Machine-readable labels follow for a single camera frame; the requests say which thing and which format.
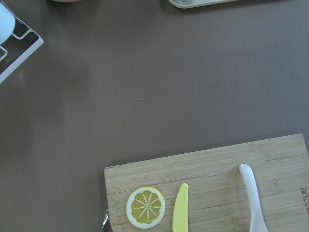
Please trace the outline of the bamboo cutting board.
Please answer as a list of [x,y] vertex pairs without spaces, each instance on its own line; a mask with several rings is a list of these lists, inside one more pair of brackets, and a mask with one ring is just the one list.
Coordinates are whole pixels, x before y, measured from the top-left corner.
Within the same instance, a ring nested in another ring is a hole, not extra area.
[[180,185],[187,183],[189,231],[247,232],[250,208],[239,172],[243,163],[254,173],[268,230],[308,231],[309,156],[302,134],[107,167],[112,230],[138,230],[127,219],[126,202],[134,190],[151,186],[166,201],[165,215],[152,231],[171,231],[174,202]]

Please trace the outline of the pink ice bowl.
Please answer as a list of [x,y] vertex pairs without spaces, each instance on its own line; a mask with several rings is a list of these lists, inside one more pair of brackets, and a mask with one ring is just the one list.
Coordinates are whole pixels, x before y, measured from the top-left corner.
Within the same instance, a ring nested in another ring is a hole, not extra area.
[[73,3],[73,2],[79,2],[82,0],[52,0],[54,2],[61,2],[61,3]]

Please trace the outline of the lower lemon slice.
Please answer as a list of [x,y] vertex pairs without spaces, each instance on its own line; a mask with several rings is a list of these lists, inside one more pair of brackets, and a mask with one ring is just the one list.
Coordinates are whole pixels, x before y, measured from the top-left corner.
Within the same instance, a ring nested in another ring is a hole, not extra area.
[[126,203],[129,222],[139,229],[156,226],[165,214],[166,203],[163,195],[154,187],[140,187],[133,191]]

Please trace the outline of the white ceramic spoon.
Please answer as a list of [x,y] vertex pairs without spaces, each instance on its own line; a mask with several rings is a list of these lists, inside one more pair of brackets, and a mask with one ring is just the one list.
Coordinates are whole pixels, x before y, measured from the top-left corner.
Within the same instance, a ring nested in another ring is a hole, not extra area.
[[248,164],[241,164],[239,166],[239,171],[244,181],[249,199],[251,212],[250,231],[267,232],[268,229],[263,218],[259,193],[253,171]]

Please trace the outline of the white cup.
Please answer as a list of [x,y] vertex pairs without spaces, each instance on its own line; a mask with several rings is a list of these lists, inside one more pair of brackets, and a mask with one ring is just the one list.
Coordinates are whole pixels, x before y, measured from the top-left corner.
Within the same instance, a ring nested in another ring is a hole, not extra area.
[[0,4],[0,44],[3,44],[13,33],[15,16],[2,3]]

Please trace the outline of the cream rabbit tray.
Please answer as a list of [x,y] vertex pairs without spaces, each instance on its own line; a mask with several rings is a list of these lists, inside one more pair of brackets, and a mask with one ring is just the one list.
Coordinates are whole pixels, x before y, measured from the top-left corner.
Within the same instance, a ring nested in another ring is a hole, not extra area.
[[189,9],[233,1],[236,0],[169,0],[169,3],[180,9]]

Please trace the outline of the yellow plastic knife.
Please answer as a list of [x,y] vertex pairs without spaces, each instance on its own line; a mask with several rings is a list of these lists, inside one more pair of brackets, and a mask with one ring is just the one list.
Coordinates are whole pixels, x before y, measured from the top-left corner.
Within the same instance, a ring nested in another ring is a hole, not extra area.
[[188,232],[188,191],[188,184],[181,184],[174,204],[173,232]]

